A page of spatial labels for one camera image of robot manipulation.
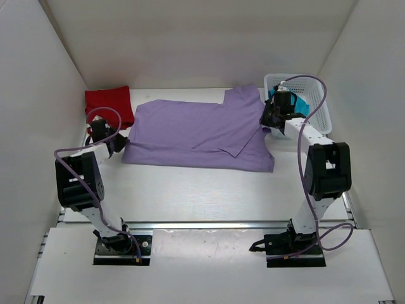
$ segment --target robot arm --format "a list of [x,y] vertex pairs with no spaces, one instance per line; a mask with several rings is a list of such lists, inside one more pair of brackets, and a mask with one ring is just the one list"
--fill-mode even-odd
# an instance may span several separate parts
[[305,198],[285,232],[265,234],[265,238],[255,242],[249,250],[265,251],[267,267],[323,267],[326,263],[318,244],[316,220],[322,219],[327,208],[351,187],[349,147],[344,142],[333,142],[308,123],[299,138],[306,120],[303,114],[294,113],[297,96],[284,87],[283,82],[274,89],[260,122],[301,142],[301,150],[307,154],[304,187],[316,219]]
[[[90,126],[94,142],[114,134],[114,130],[108,127],[105,120],[96,120]],[[104,186],[98,165],[110,158],[114,152],[121,151],[126,140],[126,137],[118,134],[106,143],[90,146],[78,153],[62,158],[96,194],[103,208],[103,217],[107,225],[119,231],[128,231],[128,227],[122,218],[117,216],[103,201]],[[96,228],[94,234],[103,242],[105,247],[117,252],[124,252],[131,248],[132,241],[126,234],[114,232],[102,222],[99,209],[96,208],[91,195],[81,183],[58,160],[55,162],[55,167],[60,204],[87,217]]]
[[[298,141],[303,123],[303,118],[287,120],[285,135]],[[327,208],[351,187],[349,146],[344,142],[336,143],[320,134],[312,125],[306,125],[301,137],[301,150],[307,154],[304,172],[306,189],[320,220]],[[306,199],[292,218],[292,225],[296,233],[315,232],[315,220]]]

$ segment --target purple t-shirt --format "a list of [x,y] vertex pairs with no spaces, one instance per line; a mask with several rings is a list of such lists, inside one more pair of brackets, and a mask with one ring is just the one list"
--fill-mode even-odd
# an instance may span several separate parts
[[255,85],[225,91],[223,104],[154,100],[139,105],[123,163],[272,172]]

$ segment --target white table surface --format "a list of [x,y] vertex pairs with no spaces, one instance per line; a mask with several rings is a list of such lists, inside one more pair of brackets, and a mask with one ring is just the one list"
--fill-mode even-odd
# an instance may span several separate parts
[[[324,240],[339,243],[347,230]],[[326,267],[267,269],[250,245],[262,230],[155,230],[151,265],[92,265],[92,228],[51,229],[31,295],[64,303],[377,304],[393,300],[370,231],[354,231]]]
[[[131,90],[132,109],[155,99],[222,103],[225,89]],[[264,90],[260,89],[263,99]],[[158,167],[121,163],[122,153],[100,165],[104,203],[126,221],[279,221],[294,216],[304,194],[298,176],[296,145],[266,137],[275,157],[274,173]],[[346,220],[342,199],[324,220]],[[65,222],[86,222],[67,209]]]

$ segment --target red cloth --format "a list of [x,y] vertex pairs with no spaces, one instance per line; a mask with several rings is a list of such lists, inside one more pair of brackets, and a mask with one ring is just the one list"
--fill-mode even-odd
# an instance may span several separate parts
[[[110,90],[85,91],[85,98],[86,114],[95,108],[108,106],[121,115],[121,130],[125,130],[134,124],[135,120],[134,114],[132,113],[128,86],[117,87],[116,89]],[[115,130],[118,128],[118,117],[114,112],[109,110],[95,111],[89,117],[88,122],[93,121],[96,115],[106,119],[107,123]]]

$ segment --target plastic basket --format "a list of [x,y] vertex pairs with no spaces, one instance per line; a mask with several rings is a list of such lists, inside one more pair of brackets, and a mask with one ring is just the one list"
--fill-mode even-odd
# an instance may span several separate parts
[[[268,91],[281,81],[295,76],[298,74],[267,74],[265,76],[265,96],[266,100],[269,98]],[[321,102],[323,97],[322,85],[312,78],[298,78],[290,80],[286,86],[294,93],[299,95],[309,105],[309,112],[312,112]],[[309,120],[311,125],[320,133],[326,135],[332,131],[332,123],[330,121],[327,100],[323,103],[322,107],[315,113]],[[271,134],[277,138],[287,139],[279,130],[272,129]]]

